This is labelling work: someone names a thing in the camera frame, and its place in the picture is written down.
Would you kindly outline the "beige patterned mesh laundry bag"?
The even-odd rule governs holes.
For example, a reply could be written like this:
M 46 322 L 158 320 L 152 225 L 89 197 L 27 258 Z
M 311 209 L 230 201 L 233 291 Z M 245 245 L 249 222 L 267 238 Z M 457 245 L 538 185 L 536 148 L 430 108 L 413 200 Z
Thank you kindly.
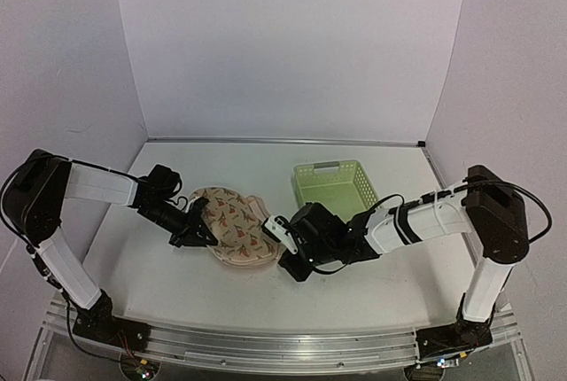
M 203 212 L 205 225 L 218 240 L 209 251 L 223 264 L 236 268 L 265 266 L 276 262 L 284 247 L 262 230 L 270 216 L 261 198 L 224 187 L 193 191 L 189 203 L 199 198 L 208 203 Z

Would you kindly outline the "light green perforated plastic basket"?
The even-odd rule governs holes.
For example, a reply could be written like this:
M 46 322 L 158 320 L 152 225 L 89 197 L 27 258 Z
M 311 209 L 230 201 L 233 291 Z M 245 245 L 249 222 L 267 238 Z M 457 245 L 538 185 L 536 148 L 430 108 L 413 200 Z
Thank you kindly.
M 343 222 L 369 210 L 378 195 L 358 160 L 297 165 L 292 186 L 298 207 L 320 203 Z

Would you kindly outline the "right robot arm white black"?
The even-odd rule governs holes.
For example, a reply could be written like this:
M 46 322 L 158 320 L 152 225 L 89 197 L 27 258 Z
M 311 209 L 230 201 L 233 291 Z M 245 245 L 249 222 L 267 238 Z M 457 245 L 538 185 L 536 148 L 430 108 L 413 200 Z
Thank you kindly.
M 290 220 L 268 217 L 262 230 L 283 245 L 278 264 L 297 282 L 323 274 L 323 265 L 336 261 L 347 267 L 439 237 L 476 235 L 482 255 L 455 321 L 416 333 L 420 355 L 433 357 L 491 343 L 496 301 L 530 248 L 524 196 L 515 184 L 476 165 L 460 184 L 391 208 L 377 202 L 348 222 L 321 203 L 307 203 Z

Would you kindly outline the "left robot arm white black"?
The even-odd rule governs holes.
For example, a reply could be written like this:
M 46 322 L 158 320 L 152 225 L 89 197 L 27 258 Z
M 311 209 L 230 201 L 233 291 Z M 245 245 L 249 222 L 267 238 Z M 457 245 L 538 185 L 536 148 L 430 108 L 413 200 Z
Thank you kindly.
M 182 210 L 173 198 L 183 182 L 172 169 L 157 165 L 142 177 L 37 149 L 1 188 L 1 220 L 22 239 L 41 276 L 75 308 L 71 332 L 80 338 L 146 349 L 151 328 L 114 315 L 110 296 L 71 251 L 62 229 L 63 204 L 82 199 L 125 206 L 169 233 L 170 245 L 217 245 L 203 219 L 208 203 L 197 198 Z

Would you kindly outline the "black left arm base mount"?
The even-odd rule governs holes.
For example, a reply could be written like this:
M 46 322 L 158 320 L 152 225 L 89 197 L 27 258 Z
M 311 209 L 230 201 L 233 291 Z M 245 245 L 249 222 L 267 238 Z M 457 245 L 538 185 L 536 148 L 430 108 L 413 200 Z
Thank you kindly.
M 101 344 L 120 346 L 130 352 L 143 352 L 149 344 L 151 327 L 148 323 L 115 316 L 112 299 L 102 290 L 91 308 L 77 307 L 72 333 Z

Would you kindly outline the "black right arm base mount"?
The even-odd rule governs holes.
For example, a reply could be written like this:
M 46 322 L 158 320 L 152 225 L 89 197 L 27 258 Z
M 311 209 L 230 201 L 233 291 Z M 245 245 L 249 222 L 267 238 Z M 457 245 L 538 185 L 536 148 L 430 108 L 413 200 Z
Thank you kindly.
M 458 320 L 448 325 L 420 329 L 416 332 L 420 362 L 470 352 L 479 347 L 490 346 L 492 342 L 489 321 L 474 323 Z

